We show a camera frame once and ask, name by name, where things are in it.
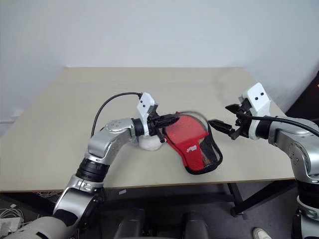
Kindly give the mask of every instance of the table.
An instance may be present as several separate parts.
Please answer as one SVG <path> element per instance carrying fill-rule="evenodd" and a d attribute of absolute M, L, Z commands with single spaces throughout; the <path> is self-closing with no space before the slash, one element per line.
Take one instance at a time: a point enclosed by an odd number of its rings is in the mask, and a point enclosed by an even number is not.
<path fill-rule="evenodd" d="M 256 81 L 242 68 L 65 68 L 0 139 L 0 191 L 62 190 L 81 162 L 96 111 L 110 96 L 149 92 L 158 113 L 194 110 L 234 125 L 224 107 Z M 112 101 L 97 128 L 137 117 L 137 98 Z M 271 103 L 272 115 L 283 115 Z M 265 140 L 231 140 L 213 131 L 224 160 L 203 175 L 186 172 L 168 144 L 143 151 L 127 144 L 105 179 L 107 188 L 293 179 L 289 158 Z"/>

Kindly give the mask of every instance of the table leg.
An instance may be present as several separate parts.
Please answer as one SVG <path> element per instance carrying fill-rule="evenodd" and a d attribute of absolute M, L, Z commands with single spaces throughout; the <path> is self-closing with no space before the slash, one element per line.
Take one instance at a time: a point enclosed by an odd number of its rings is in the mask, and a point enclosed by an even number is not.
<path fill-rule="evenodd" d="M 227 183 L 227 186 L 229 188 L 230 193 L 234 196 L 234 204 L 235 206 L 240 205 L 243 202 L 243 198 L 241 197 L 240 191 L 238 189 L 238 186 L 236 183 Z M 247 220 L 247 215 L 244 214 L 244 212 L 240 212 L 238 215 L 242 215 L 244 220 Z"/>
<path fill-rule="evenodd" d="M 241 196 L 237 203 L 235 203 L 235 206 L 231 209 L 231 215 L 232 216 L 237 216 L 242 214 L 244 211 L 248 209 L 252 209 L 254 207 L 257 207 L 259 205 L 262 205 L 269 200 L 293 189 L 296 186 L 295 180 L 279 180 L 279 181 L 274 181 L 252 195 L 251 197 L 247 198 L 244 201 L 240 201 Z M 235 189 L 235 194 L 238 194 L 239 190 L 238 188 Z"/>

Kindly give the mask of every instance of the white sneaker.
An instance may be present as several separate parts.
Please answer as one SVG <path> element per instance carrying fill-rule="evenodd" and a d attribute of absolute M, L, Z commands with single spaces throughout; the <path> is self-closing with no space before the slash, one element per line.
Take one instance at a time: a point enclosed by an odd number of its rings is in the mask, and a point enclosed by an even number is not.
<path fill-rule="evenodd" d="M 262 230 L 261 228 L 254 228 L 253 229 L 253 238 L 254 239 L 271 239 L 271 237 Z"/>

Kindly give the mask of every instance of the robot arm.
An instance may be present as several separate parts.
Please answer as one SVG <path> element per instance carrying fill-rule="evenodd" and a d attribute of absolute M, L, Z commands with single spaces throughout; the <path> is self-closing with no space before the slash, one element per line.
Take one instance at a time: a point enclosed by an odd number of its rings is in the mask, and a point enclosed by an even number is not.
<path fill-rule="evenodd" d="M 162 141 L 159 129 L 178 120 L 177 114 L 159 116 L 157 104 L 148 93 L 142 94 L 137 108 L 140 118 L 113 120 L 91 137 L 84 159 L 56 203 L 53 216 L 33 221 L 8 239 L 69 239 L 77 228 L 87 225 L 102 205 L 99 193 L 103 180 L 121 147 L 142 135 L 158 135 Z"/>
<path fill-rule="evenodd" d="M 291 160 L 298 186 L 299 223 L 302 237 L 319 235 L 319 127 L 307 119 L 289 117 L 271 118 L 270 100 L 260 83 L 244 92 L 239 100 L 241 104 L 226 107 L 236 114 L 236 126 L 219 120 L 209 120 L 216 130 L 229 135 L 233 140 L 239 136 L 257 140 L 267 139 L 268 143 L 278 147 Z"/>

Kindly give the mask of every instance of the floor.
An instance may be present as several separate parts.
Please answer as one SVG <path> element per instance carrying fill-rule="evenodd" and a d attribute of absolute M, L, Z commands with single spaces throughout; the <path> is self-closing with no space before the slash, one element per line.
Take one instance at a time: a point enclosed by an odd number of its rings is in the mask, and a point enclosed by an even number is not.
<path fill-rule="evenodd" d="M 238 183 L 238 187 L 243 199 L 249 197 L 259 189 L 269 184 L 269 182 Z M 113 191 L 110 195 L 112 199 L 123 199 L 132 197 L 147 197 L 157 195 L 174 195 L 198 192 L 228 191 L 227 185 L 192 185 L 187 187 L 160 187 L 127 189 L 126 193 L 120 194 L 121 190 Z M 246 212 L 247 219 L 242 216 L 232 217 L 229 214 L 233 203 L 213 203 L 190 206 L 174 207 L 153 207 L 146 209 L 146 215 L 152 222 L 159 225 L 158 236 L 179 237 L 179 227 L 183 213 L 195 210 L 200 213 L 208 225 L 209 235 L 212 239 L 251 239 L 251 229 L 261 227 L 265 229 L 273 239 L 289 239 L 291 230 L 291 220 L 296 211 L 296 189 L 292 189 L 285 194 Z M 5 208 L 10 202 L 0 201 L 0 208 Z M 25 221 L 33 220 L 38 214 L 22 209 Z M 112 239 L 116 229 L 128 213 L 126 210 L 103 212 L 101 214 L 101 227 L 104 239 Z M 162 227 L 173 225 L 169 231 Z M 81 235 L 81 239 L 99 238 L 97 227 L 88 229 Z"/>

